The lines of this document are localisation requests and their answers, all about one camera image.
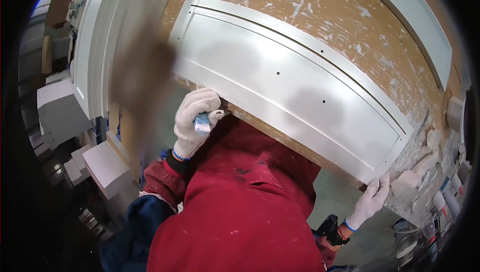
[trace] paint-splattered work surface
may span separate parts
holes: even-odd
[[[161,29],[166,34],[173,28],[184,1],[169,0],[166,5],[161,18]],[[380,0],[223,1],[266,13],[316,37],[353,62],[390,97],[414,129],[410,141],[390,168],[392,179],[414,166],[429,129],[442,129],[447,141],[450,131],[445,110],[448,99],[460,94],[459,77],[452,73],[447,92],[439,90],[417,44]],[[303,155],[308,153],[302,152],[302,146],[292,147],[294,142],[286,145]],[[410,221],[418,221],[411,203],[390,196],[387,206]]]

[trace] work glove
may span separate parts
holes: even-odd
[[[381,210],[389,190],[389,173],[385,173],[380,180],[376,177],[372,179],[363,196],[355,204],[353,213],[345,219],[346,226],[352,231],[357,231],[365,220]]]
[[[175,115],[173,128],[173,132],[178,137],[173,146],[173,152],[179,159],[189,160],[207,140],[208,136],[195,131],[195,117],[199,113],[208,112],[210,130],[212,130],[225,116],[224,111],[219,110],[219,107],[219,95],[211,89],[197,89],[185,96]]]

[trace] white molding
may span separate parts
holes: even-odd
[[[215,25],[216,29],[209,29],[210,25]],[[221,31],[224,31],[222,35],[216,36],[216,32]],[[236,44],[243,38],[246,45],[242,49]],[[267,14],[220,0],[186,0],[172,29],[170,42],[182,47],[176,67],[178,75],[214,89],[226,100],[294,138],[365,183],[387,171],[411,136],[412,128],[405,116],[357,66],[318,39]],[[238,61],[225,62],[215,55],[207,60],[206,54],[199,55],[203,48],[214,48],[216,44],[225,44],[225,49],[231,50],[238,47]],[[257,64],[261,70],[248,76],[235,74],[242,73],[241,71],[229,71],[235,70],[228,68],[229,65],[239,66],[251,60],[249,56],[242,56],[253,48],[256,49],[252,53],[258,54],[259,59],[256,63],[248,64]],[[267,50],[276,50],[281,55],[275,52],[268,54]],[[270,66],[262,64],[275,65],[277,60],[269,60],[268,56],[299,61],[298,67],[302,69],[293,72],[291,68],[277,67],[281,71],[281,77],[272,76],[274,71],[267,71]],[[327,83],[334,88],[326,87]],[[344,116],[351,118],[352,112],[355,115],[359,113],[354,108],[356,106],[366,110],[369,116],[365,118],[359,113],[358,123],[369,123],[371,118],[372,125],[379,127],[378,131],[386,131],[386,138],[382,139],[375,133],[373,126],[365,129],[367,135],[371,134],[372,138],[388,144],[385,146],[385,157],[371,153],[365,155],[363,150],[359,152],[359,144],[362,145],[365,140],[364,133],[354,134],[352,138],[339,135],[336,131],[326,129],[323,121],[313,119],[313,109],[302,108],[302,101],[297,100],[298,106],[292,107],[284,97],[290,93],[286,88],[300,94],[315,88],[314,93],[325,96],[331,104],[337,101],[344,108],[315,104],[319,112],[330,111],[332,117],[344,109],[349,110]],[[338,127],[345,127],[342,130],[347,133],[349,127],[356,126],[353,120],[355,119],[338,121],[341,124]]]
[[[452,47],[425,0],[381,0],[398,17],[427,60],[439,88],[447,89]]]
[[[138,0],[86,0],[71,78],[75,97],[89,119],[108,116],[113,60],[119,41],[129,33],[125,23],[142,13],[134,1]],[[163,12],[167,1],[153,0],[158,13]]]

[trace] red hooded sweatshirt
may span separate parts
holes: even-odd
[[[148,271],[332,265],[335,253],[315,241],[307,223],[319,166],[233,115],[219,121],[189,165],[179,173],[156,161],[144,171],[146,192],[184,206],[157,229]]]

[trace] white foam block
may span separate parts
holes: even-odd
[[[134,179],[130,168],[108,142],[83,153],[88,171],[108,199]]]

